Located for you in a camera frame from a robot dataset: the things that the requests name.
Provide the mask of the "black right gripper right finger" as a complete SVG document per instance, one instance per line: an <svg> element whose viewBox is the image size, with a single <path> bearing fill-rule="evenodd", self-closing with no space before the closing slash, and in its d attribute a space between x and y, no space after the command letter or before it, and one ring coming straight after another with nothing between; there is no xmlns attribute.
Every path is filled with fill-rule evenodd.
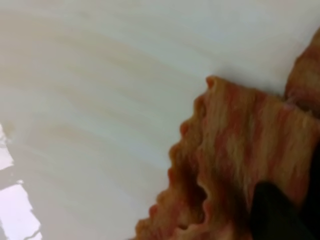
<svg viewBox="0 0 320 240"><path fill-rule="evenodd" d="M320 239L320 144L318 143L310 168L309 184L310 226L313 235Z"/></svg>

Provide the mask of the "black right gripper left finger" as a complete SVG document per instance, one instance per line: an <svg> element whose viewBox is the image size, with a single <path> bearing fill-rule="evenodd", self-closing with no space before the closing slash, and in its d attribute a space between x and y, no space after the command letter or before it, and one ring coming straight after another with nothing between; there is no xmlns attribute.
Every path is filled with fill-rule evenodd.
<svg viewBox="0 0 320 240"><path fill-rule="evenodd" d="M314 240L287 196L274 184L260 182L254 189L250 211L254 240Z"/></svg>

